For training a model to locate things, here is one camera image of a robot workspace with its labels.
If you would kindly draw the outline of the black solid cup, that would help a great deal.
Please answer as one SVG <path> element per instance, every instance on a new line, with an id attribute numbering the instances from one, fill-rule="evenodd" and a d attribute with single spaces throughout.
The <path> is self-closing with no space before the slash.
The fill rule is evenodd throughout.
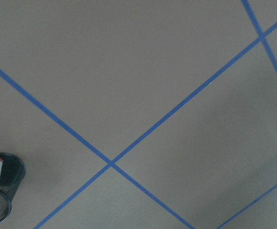
<path id="1" fill-rule="evenodd" d="M 11 202 L 25 176 L 24 163 L 15 155 L 0 153 L 0 222 L 11 212 Z"/>

